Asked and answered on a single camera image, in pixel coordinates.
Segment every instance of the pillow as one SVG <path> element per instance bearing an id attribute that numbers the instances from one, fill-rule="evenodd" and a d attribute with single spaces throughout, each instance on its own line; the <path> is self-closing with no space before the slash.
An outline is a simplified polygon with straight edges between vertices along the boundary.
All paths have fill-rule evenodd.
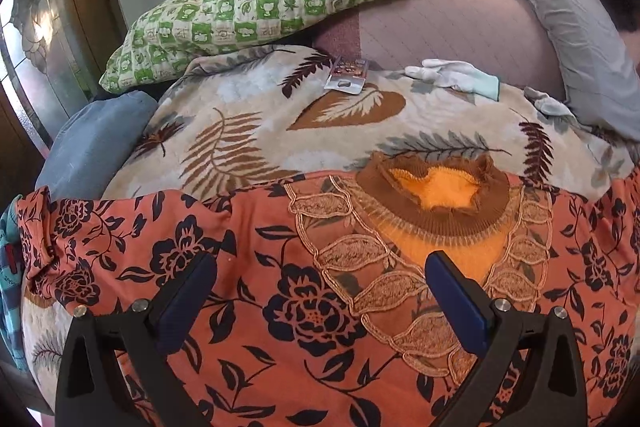
<path id="1" fill-rule="evenodd" d="M 556 49 L 578 121 L 640 140 L 638 74 L 600 1 L 529 1 Z"/>
<path id="2" fill-rule="evenodd" d="M 500 81 L 564 100 L 556 52 L 527 0 L 383 0 L 330 17 L 313 47 L 383 70 L 463 60 Z"/>
<path id="3" fill-rule="evenodd" d="M 123 92 L 179 78 L 194 59 L 265 44 L 371 0 L 167 0 L 141 16 L 100 85 Z"/>

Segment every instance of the blue gripper pad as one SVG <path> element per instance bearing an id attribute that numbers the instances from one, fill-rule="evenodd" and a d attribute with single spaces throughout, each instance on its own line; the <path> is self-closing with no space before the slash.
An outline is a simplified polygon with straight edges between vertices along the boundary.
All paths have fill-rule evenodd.
<path id="1" fill-rule="evenodd" d="M 444 252 L 433 252 L 427 256 L 427 261 L 424 263 L 425 279 L 462 347 L 466 352 L 473 353 L 482 359 L 489 349 L 492 325 L 487 322 L 474 304 L 472 296 L 467 293 L 469 288 L 466 289 L 463 285 L 476 285 L 486 298 L 487 305 L 490 301 L 476 281 L 466 279 L 448 257 L 446 259 L 450 266 L 447 266 L 442 255 L 446 256 Z"/>
<path id="2" fill-rule="evenodd" d="M 156 347 L 164 355 L 180 351 L 216 283 L 218 264 L 215 258 L 208 253 L 200 255 L 204 259 L 200 259 L 197 269 L 184 281 L 156 325 Z"/>

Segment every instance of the blue plaid cloth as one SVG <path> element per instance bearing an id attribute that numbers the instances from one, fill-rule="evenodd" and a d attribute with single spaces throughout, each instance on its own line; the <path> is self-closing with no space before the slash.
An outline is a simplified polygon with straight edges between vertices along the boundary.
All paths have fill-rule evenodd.
<path id="1" fill-rule="evenodd" d="M 16 367 L 21 371 L 28 371 L 20 322 L 20 285 L 24 265 L 20 253 L 18 218 L 15 214 L 15 203 L 20 198 L 22 196 L 15 198 L 0 217 L 0 333 L 7 350 L 14 357 Z"/>

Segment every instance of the green patterned pillow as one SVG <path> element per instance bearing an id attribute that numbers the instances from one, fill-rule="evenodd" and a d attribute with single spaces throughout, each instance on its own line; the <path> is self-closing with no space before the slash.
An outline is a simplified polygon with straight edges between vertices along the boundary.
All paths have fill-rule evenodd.
<path id="1" fill-rule="evenodd" d="M 133 24 L 100 85 L 121 93 L 180 78 L 194 58 L 265 44 L 365 1 L 167 0 Z"/>

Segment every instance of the folded clothing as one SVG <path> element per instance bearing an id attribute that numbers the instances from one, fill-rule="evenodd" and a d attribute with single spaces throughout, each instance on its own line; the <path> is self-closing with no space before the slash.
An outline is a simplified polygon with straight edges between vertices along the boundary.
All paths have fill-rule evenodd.
<path id="1" fill-rule="evenodd" d="M 417 80 L 433 83 L 436 87 L 450 87 L 460 92 L 476 93 L 494 102 L 498 101 L 500 80 L 497 76 L 486 74 L 468 62 L 460 60 L 439 60 L 426 58 L 422 67 L 408 66 L 404 74 Z"/>
<path id="2" fill-rule="evenodd" d="M 158 102 L 144 92 L 100 100 L 60 130 L 37 181 L 52 200 L 97 200 L 142 136 Z"/>
<path id="3" fill-rule="evenodd" d="M 15 367 L 28 371 L 20 322 L 20 285 L 24 266 L 19 253 L 20 232 L 15 212 L 15 203 L 21 199 L 22 196 L 15 198 L 0 217 L 0 333 Z"/>

